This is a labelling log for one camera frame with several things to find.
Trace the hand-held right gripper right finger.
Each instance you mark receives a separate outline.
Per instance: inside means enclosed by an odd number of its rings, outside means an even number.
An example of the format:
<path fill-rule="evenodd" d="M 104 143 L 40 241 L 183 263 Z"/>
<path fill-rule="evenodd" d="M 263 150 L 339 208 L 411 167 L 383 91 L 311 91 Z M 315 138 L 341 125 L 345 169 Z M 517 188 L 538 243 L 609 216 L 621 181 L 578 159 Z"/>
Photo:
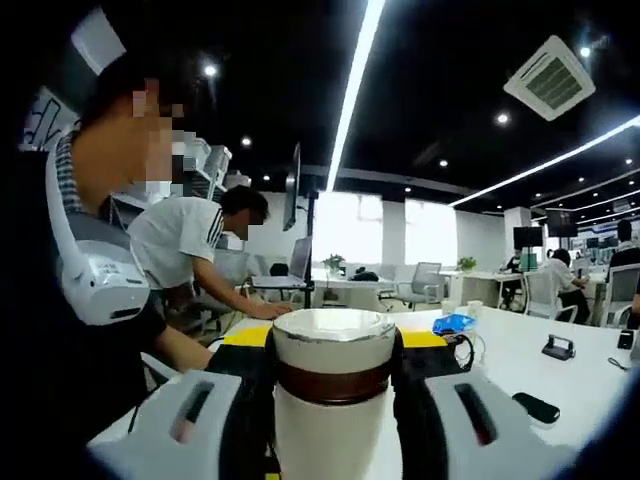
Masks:
<path fill-rule="evenodd" d="M 575 452 L 532 429 L 526 410 L 447 345 L 392 350 L 393 413 L 405 479 L 549 479 Z"/>

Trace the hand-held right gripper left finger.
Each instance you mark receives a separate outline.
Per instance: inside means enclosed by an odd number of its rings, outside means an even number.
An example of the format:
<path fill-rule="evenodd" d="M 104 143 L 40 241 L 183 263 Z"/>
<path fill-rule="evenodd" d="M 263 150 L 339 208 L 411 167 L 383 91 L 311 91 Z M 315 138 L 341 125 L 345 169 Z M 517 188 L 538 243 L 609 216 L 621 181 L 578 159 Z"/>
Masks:
<path fill-rule="evenodd" d="M 209 370 L 177 375 L 91 453 L 119 479 L 263 479 L 272 466 L 276 355 L 272 330 L 227 337 Z"/>

